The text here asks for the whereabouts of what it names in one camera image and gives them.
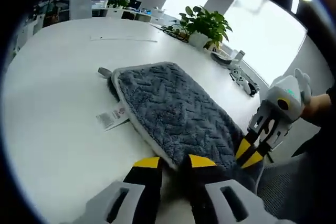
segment textured gray towel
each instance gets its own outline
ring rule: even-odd
[[[178,65],[117,69],[111,80],[134,127],[172,168],[186,154],[208,157],[227,177],[256,190],[262,162],[245,170],[238,166],[241,129]]]

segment small plant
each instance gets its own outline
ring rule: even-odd
[[[109,0],[107,4],[112,6],[112,8],[118,8],[119,6],[127,7],[130,2],[128,0]]]
[[[175,34],[182,34],[186,39],[189,39],[190,35],[196,32],[204,34],[211,40],[204,46],[207,49],[212,44],[218,48],[219,43],[223,41],[223,37],[229,41],[226,30],[232,31],[232,29],[224,16],[218,11],[210,13],[204,7],[195,6],[191,9],[187,6],[185,12],[180,13],[182,19],[179,24],[177,24],[177,20],[174,20],[176,24],[163,27],[163,29]]]

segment paper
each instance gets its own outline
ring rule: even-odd
[[[125,122],[128,119],[128,116],[123,104],[118,102],[112,111],[99,114],[96,116],[96,118],[104,130],[108,131]]]
[[[144,36],[133,36],[133,35],[103,35],[101,34],[95,34],[95,35],[90,35],[91,40],[133,40],[133,41],[147,41],[147,42],[157,42],[157,40],[151,39],[151,38],[146,38]]]

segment white label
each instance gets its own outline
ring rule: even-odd
[[[128,119],[125,108],[121,102],[118,102],[110,112],[105,112],[97,115],[99,123],[103,126],[105,131],[108,131]]]

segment white table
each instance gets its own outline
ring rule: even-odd
[[[157,42],[136,41],[144,38]],[[26,199],[49,223],[76,219],[87,200],[153,155],[131,123],[107,132],[98,124],[96,115],[116,101],[97,70],[160,61],[182,67],[246,132],[259,97],[250,98],[209,55],[143,22],[55,24],[14,58],[4,83],[4,146]],[[157,223],[194,223],[190,209],[182,199],[162,204]]]

